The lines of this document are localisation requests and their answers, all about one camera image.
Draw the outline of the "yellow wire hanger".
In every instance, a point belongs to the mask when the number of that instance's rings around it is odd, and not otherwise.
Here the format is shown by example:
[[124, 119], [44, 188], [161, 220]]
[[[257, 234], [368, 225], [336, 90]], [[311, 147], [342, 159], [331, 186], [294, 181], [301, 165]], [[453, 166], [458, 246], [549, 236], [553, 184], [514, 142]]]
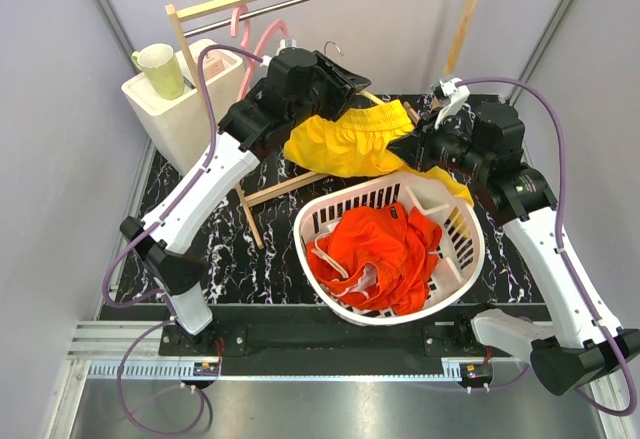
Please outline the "yellow wire hanger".
[[[330, 49], [334, 49], [336, 54], [339, 55], [340, 57], [344, 56], [344, 52], [342, 51], [340, 46], [333, 40], [328, 40], [328, 41], [326, 41], [324, 43], [323, 53], [325, 55], [327, 55]], [[369, 100], [374, 105], [382, 105], [384, 103], [384, 101], [382, 99], [380, 99], [376, 95], [370, 93], [368, 90], [362, 90], [359, 93], [359, 95], [364, 97], [364, 98], [366, 98], [367, 100]]]

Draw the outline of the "yellow shorts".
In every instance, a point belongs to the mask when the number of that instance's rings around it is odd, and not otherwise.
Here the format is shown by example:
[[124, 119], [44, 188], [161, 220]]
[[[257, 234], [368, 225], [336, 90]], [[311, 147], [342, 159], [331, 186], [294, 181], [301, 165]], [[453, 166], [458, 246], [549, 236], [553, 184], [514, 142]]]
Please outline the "yellow shorts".
[[387, 149], [414, 129], [399, 100], [350, 109], [335, 122], [315, 115], [291, 132], [284, 157], [307, 170], [341, 178], [416, 174]]

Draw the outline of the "orange shorts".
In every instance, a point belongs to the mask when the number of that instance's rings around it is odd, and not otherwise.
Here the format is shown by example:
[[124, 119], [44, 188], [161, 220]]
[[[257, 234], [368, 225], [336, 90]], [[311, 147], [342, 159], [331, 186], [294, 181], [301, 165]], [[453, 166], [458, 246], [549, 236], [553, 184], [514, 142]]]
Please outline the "orange shorts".
[[408, 315], [423, 309], [439, 261], [442, 228], [417, 208], [395, 202], [344, 213], [335, 229], [306, 245], [313, 277], [359, 310]]

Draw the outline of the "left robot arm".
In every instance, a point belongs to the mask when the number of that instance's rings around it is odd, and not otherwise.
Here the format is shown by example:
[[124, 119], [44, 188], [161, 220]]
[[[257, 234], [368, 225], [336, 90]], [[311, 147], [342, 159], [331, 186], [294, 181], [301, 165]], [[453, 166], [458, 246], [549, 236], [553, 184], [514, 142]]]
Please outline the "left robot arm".
[[276, 56], [244, 51], [266, 74], [222, 119], [210, 120], [210, 144], [173, 191], [143, 219], [120, 225], [135, 253], [167, 298], [181, 343], [196, 355], [215, 345], [213, 314], [200, 288], [206, 266], [188, 254], [203, 222], [261, 161], [313, 116], [339, 119], [370, 79], [319, 51], [297, 47]]

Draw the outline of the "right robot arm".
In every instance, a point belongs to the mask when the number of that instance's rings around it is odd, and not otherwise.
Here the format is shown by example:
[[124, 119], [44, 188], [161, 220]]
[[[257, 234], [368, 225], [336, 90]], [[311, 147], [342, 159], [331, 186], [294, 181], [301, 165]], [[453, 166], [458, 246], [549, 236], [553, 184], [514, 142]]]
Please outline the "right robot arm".
[[429, 117], [388, 148], [415, 171], [439, 166], [469, 178], [478, 202], [524, 259], [550, 314], [551, 326], [542, 327], [479, 306], [454, 330], [457, 349], [470, 356], [487, 346], [508, 353], [560, 396], [626, 366], [639, 354], [639, 332], [621, 326], [579, 263], [566, 263], [576, 255], [556, 224], [559, 202], [544, 176], [524, 162], [524, 133], [513, 107], [485, 103], [468, 136]]

